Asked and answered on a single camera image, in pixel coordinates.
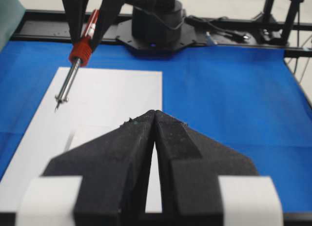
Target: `soldering iron tip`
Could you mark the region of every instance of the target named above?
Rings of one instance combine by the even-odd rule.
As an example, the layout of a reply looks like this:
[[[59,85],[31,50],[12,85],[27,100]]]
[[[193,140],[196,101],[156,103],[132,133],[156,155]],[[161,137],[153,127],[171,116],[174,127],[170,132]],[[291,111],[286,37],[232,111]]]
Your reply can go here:
[[[60,104],[60,103],[58,102],[57,106],[55,107],[54,113],[58,110],[59,104]]]

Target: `red soldering iron handle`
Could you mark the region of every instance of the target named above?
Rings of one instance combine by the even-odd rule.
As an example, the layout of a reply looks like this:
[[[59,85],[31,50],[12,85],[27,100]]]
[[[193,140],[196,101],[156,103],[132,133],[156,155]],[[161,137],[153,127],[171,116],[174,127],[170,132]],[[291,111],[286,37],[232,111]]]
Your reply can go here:
[[[93,38],[96,22],[98,20],[98,10],[94,10],[89,17],[86,28],[84,29],[79,42],[74,43],[74,47],[69,55],[69,61],[73,63],[76,58],[81,59],[81,66],[88,64],[89,58],[92,54],[92,49],[89,40]]]

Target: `black cable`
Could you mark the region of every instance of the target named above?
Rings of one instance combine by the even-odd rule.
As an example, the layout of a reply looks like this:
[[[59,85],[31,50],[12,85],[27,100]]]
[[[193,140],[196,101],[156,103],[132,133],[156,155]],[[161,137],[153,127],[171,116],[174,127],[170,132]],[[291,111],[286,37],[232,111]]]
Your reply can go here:
[[[182,17],[182,21],[175,27],[171,27],[168,24],[166,24],[157,14],[152,13],[152,15],[161,23],[163,24],[165,27],[167,27],[170,30],[178,30],[183,24],[184,24],[184,20],[185,20],[185,15],[183,15]]]
[[[198,22],[198,23],[201,23],[201,24],[205,24],[208,27],[214,29],[215,31],[223,32],[223,33],[228,34],[228,35],[232,36],[233,38],[239,39],[241,41],[243,41],[243,40],[248,38],[246,34],[241,34],[241,33],[235,32],[235,31],[231,31],[231,30],[227,30],[227,29],[223,29],[223,28],[217,27],[217,26],[215,26],[214,24],[212,24],[210,21],[208,21],[206,19],[202,19],[202,18],[193,16],[193,15],[190,15],[187,18],[192,20],[192,21],[195,21],[195,22]]]
[[[298,6],[298,30],[297,30],[297,48],[299,48],[300,45],[300,4]],[[293,74],[296,75],[297,66],[298,66],[298,59],[296,59],[296,64],[294,66]]]
[[[304,69],[303,69],[303,72],[302,72],[302,75],[301,75],[301,78],[300,78],[299,83],[301,83],[301,81],[302,81],[302,79],[303,79],[303,76],[304,76],[304,74],[306,73],[306,70],[307,70],[309,61],[310,61],[310,58],[307,59],[307,62],[306,62],[306,65],[305,65],[305,67],[304,67]]]
[[[312,38],[312,34],[311,34],[308,38],[306,38],[306,40],[302,43],[302,45],[300,46],[300,48],[304,47],[304,46],[308,43],[308,41],[309,41],[311,38]],[[291,59],[287,62],[287,64],[291,63],[292,60],[293,60],[293,58],[291,58]]]

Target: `white floor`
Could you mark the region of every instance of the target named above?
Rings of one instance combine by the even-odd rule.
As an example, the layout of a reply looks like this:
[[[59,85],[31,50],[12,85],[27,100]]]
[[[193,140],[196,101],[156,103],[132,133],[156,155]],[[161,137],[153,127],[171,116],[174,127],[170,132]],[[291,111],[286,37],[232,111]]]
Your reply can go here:
[[[20,0],[26,9],[42,9],[42,10],[63,10],[61,0]],[[187,14],[193,14],[202,17],[221,17],[227,16],[229,18],[237,19],[250,19],[257,15],[263,8],[265,0],[180,0],[187,10]],[[87,7],[88,11],[98,8],[101,0],[89,0]],[[290,5],[289,0],[275,0],[273,6],[273,15],[278,21],[284,21],[288,8]],[[132,8],[124,5],[122,13],[131,13]],[[312,22],[312,0],[305,0],[301,4],[301,22]],[[310,35],[309,32],[301,32],[300,43]],[[296,46],[296,32],[292,32],[290,37],[292,46]],[[296,77],[299,80],[307,59],[301,58],[298,61],[298,68]],[[290,64],[291,68],[294,67],[295,61]],[[309,83],[312,79],[312,60],[308,65],[306,74],[302,80],[306,94],[312,101],[312,84]]]

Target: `blue tablecloth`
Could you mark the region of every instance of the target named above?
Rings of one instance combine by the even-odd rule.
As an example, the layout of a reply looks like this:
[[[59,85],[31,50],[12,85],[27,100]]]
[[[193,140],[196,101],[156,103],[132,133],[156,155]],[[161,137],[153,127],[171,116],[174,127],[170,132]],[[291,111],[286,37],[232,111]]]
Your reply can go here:
[[[0,176],[70,44],[10,41],[0,53]],[[133,55],[101,45],[88,67],[163,72],[163,111],[252,158],[284,211],[312,210],[312,110],[283,50],[187,48]]]

